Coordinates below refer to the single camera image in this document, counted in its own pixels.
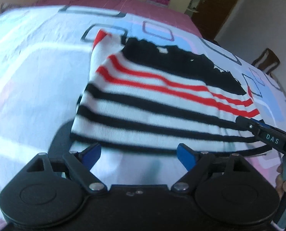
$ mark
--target bed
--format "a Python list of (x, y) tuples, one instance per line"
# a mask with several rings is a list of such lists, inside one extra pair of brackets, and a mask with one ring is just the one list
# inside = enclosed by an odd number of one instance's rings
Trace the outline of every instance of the bed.
[[(48, 152), (58, 130), (75, 117), (78, 98), (95, 68), (91, 55), (100, 29), (205, 55), (215, 69), (230, 72), (249, 89), (267, 124), (286, 131), (286, 98), (271, 77), (202, 39), (189, 20), (149, 6), (135, 0), (42, 0), (0, 15), (0, 191), (32, 157)], [(87, 146), (75, 142), (71, 150)], [(275, 150), (247, 159), (275, 185), (280, 164)], [(108, 187), (170, 187), (186, 170), (174, 155), (103, 149), (92, 172)], [(0, 211), (0, 229), (4, 225)]]

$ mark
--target brown door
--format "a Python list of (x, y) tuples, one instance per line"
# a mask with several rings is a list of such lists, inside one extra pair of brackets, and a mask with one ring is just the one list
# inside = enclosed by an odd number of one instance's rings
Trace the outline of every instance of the brown door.
[(213, 40), (229, 16), (237, 0), (200, 0), (192, 21), (203, 38)]

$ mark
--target folded garment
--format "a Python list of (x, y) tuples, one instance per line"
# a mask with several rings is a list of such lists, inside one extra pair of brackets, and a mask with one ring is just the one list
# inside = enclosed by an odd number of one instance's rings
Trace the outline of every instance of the folded garment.
[(235, 124), (237, 116), (262, 119), (250, 89), (205, 55), (100, 30), (71, 138), (137, 151), (262, 146)]

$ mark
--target brown chair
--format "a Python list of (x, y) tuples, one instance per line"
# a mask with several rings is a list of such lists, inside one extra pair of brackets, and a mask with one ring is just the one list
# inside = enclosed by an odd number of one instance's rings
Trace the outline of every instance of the brown chair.
[(266, 74), (270, 74), (280, 64), (279, 58), (271, 49), (265, 49), (264, 52), (253, 61), (252, 66), (257, 67)]

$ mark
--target silver bolt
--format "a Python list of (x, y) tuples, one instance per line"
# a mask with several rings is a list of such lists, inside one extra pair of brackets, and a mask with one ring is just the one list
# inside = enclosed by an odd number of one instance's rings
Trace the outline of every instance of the silver bolt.
[(189, 185), (185, 182), (177, 182), (173, 185), (173, 187), (177, 191), (185, 191), (189, 188)]
[(101, 182), (94, 182), (88, 186), (92, 191), (100, 191), (104, 189), (104, 185)]
[(134, 193), (132, 193), (132, 192), (127, 192), (126, 195), (127, 195), (127, 196), (134, 196)]

